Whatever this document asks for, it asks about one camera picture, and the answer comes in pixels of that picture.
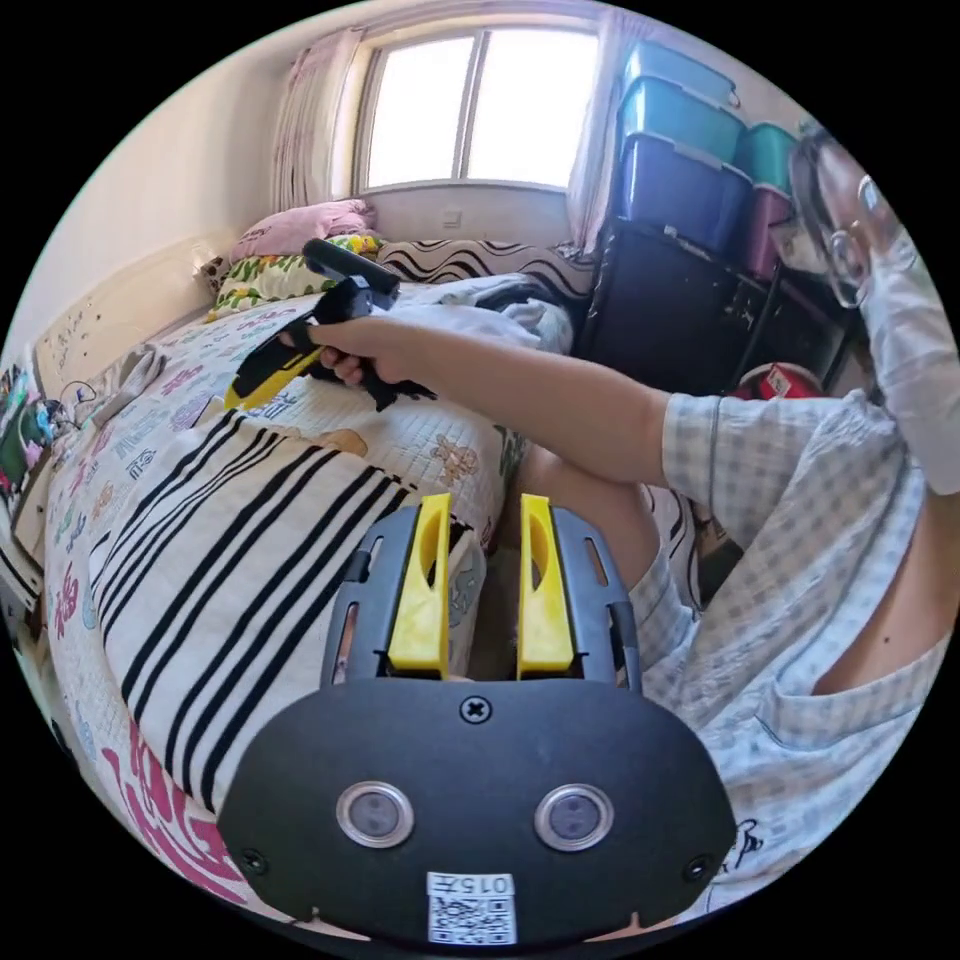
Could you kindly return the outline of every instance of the label sticker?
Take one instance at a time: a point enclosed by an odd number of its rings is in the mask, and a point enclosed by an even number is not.
[[[428,873],[430,943],[509,946],[517,942],[509,873]]]

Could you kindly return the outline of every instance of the pillow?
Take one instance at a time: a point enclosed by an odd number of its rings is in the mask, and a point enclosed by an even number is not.
[[[331,243],[352,253],[373,259],[380,241],[370,236],[334,237]],[[235,263],[223,278],[207,323],[264,303],[308,297],[329,290],[336,283],[310,270],[302,254],[288,257],[245,257]]]
[[[376,213],[365,200],[334,200],[294,207],[254,224],[234,245],[227,262],[247,257],[295,256],[314,237],[366,234],[376,225]]]
[[[493,240],[407,240],[384,243],[380,266],[413,283],[449,283],[473,277],[525,273],[561,303],[584,305],[593,288],[593,264],[553,250]]]

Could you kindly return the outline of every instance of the white curtain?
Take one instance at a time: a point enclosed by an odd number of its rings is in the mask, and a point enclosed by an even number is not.
[[[634,47],[657,31],[656,20],[608,8],[600,20],[597,71],[593,97],[580,137],[580,146],[567,187],[567,215],[573,246],[593,254],[607,212],[616,167],[617,109],[623,90],[623,73]]]
[[[287,78],[273,154],[274,212],[332,199],[337,110],[363,31],[341,30],[300,52]]]

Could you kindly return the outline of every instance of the teal storage box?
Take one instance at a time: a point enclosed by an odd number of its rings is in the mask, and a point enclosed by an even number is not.
[[[641,75],[627,86],[620,106],[623,138],[634,133],[666,137],[733,163],[746,124],[731,110],[661,77]]]
[[[644,76],[662,77],[717,103],[740,106],[736,84],[722,73],[683,53],[647,40],[638,43],[627,61],[627,83]]]
[[[758,123],[744,133],[734,166],[757,185],[791,195],[790,153],[797,138],[772,123]]]

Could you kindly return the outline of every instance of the wall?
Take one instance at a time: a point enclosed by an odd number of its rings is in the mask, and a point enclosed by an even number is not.
[[[562,191],[448,184],[368,194],[379,231],[391,240],[502,240],[549,247],[569,239]],[[458,227],[444,226],[449,211]]]
[[[748,123],[774,123],[796,133],[809,118],[779,87],[723,51],[665,24],[652,25],[651,39],[694,57],[736,83],[739,115]],[[550,246],[570,238],[566,199],[560,191],[455,184],[401,187],[366,194],[376,206],[379,228],[390,239],[504,240]],[[460,211],[459,226],[445,223]]]
[[[413,2],[375,0],[311,17],[221,61],[161,104],[107,157],[51,234],[0,365],[123,267],[190,237],[239,235],[269,213],[276,111],[298,50]]]

